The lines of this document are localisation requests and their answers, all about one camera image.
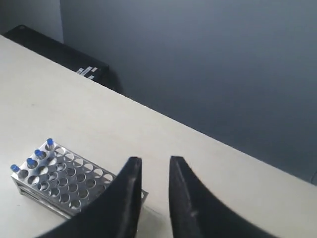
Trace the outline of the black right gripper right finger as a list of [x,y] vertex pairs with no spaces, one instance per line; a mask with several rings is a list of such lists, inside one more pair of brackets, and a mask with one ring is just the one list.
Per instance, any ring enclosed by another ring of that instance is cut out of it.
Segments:
[[175,238],[272,237],[223,204],[180,156],[170,158],[169,210]]

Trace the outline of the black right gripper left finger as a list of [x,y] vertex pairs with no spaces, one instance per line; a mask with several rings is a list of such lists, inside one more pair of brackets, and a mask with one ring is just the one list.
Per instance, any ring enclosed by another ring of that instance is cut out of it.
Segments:
[[142,159],[130,157],[108,188],[41,238],[134,238],[141,211]]

